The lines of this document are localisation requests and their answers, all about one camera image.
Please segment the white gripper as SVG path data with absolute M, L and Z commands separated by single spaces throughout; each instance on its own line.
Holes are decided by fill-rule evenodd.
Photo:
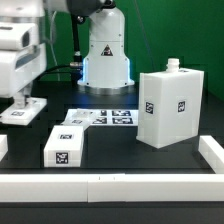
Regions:
M 0 97 L 23 109 L 31 98 L 30 84 L 46 69 L 46 47 L 36 23 L 0 22 Z

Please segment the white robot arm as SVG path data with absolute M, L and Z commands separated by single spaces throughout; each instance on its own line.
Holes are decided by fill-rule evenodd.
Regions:
M 23 96 L 22 90 L 46 69 L 46 10 L 90 20 L 80 88 L 96 94 L 132 88 L 124 53 L 125 18 L 113 0 L 0 0 L 0 98 Z

